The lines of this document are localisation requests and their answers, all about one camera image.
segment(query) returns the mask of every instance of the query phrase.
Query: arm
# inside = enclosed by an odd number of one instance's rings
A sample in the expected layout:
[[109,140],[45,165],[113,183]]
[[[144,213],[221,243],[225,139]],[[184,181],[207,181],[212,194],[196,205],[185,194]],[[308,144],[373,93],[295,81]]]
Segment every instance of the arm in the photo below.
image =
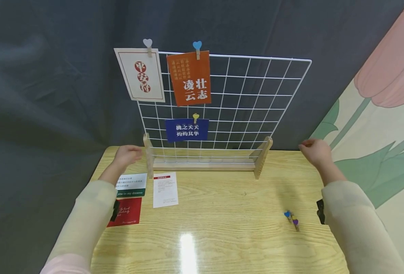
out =
[[404,263],[374,205],[334,164],[326,142],[311,139],[299,148],[321,175],[326,224],[345,255],[350,273],[404,274]]
[[112,216],[118,178],[128,165],[141,159],[141,154],[141,148],[134,145],[119,147],[113,162],[99,179],[86,185],[77,197],[41,274],[55,270],[89,273],[92,252]]

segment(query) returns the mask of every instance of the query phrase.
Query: card on grid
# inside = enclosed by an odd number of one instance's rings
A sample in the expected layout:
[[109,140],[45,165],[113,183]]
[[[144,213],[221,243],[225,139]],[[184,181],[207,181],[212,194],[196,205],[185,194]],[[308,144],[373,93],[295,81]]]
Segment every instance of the card on grid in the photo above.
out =
[[178,107],[211,103],[210,52],[168,55],[167,63]]
[[176,172],[153,174],[153,208],[177,204]]
[[208,139],[209,119],[167,119],[165,132],[168,142],[205,141]]
[[133,199],[120,199],[119,209],[115,221],[110,221],[107,227],[120,225],[135,225],[140,222],[141,197]]
[[146,192],[147,173],[124,174],[117,181],[117,197],[139,197]]
[[164,103],[158,49],[152,49],[152,57],[148,56],[147,48],[115,48],[114,51],[130,98]]

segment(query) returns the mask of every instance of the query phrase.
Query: white wire grid panel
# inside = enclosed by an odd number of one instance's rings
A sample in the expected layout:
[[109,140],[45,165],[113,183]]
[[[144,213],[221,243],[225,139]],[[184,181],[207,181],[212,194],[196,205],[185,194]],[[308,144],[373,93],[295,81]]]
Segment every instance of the white wire grid panel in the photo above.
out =
[[[159,52],[165,103],[140,102],[144,130],[156,162],[244,162],[272,136],[309,67],[308,59],[210,54],[211,104],[177,107],[167,65]],[[167,119],[210,119],[207,141],[169,143]]]

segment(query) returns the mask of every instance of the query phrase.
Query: hand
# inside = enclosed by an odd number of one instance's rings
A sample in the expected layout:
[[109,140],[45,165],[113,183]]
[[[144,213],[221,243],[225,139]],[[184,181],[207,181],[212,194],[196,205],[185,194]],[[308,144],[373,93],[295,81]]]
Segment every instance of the hand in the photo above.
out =
[[135,163],[142,157],[141,147],[136,145],[122,145],[115,153],[112,164],[117,165],[124,172],[128,165]]
[[303,141],[298,147],[305,158],[316,168],[321,165],[333,163],[331,148],[323,140],[309,139]]

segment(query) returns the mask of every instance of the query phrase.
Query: wooden stand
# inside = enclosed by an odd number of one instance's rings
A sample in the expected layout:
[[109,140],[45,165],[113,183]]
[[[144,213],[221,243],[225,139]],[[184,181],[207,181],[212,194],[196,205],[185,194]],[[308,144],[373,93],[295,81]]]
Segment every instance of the wooden stand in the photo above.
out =
[[257,153],[257,155],[258,155],[257,158],[253,158],[253,159],[255,159],[254,175],[256,176],[257,180],[260,179],[260,174],[261,174],[261,171],[263,170],[263,165],[266,160],[267,153],[270,150],[270,148],[272,147],[272,143],[273,143],[272,138],[267,136],[264,139],[264,142],[259,147],[257,147],[257,150],[254,151],[253,153],[251,153],[251,155],[250,155],[250,156],[252,156],[254,153]]
[[146,149],[146,159],[147,159],[147,177],[152,179],[153,178],[153,148],[152,142],[150,142],[150,137],[148,133],[145,133],[143,136],[144,147]]
[[165,162],[153,156],[152,143],[146,133],[143,138],[147,157],[148,177],[153,178],[154,170],[211,170],[211,171],[254,171],[256,179],[260,178],[260,173],[267,156],[267,152],[272,146],[272,138],[269,136],[265,141],[249,155],[249,158],[237,158],[234,162],[230,158],[210,158],[210,159],[186,159],[186,162]]

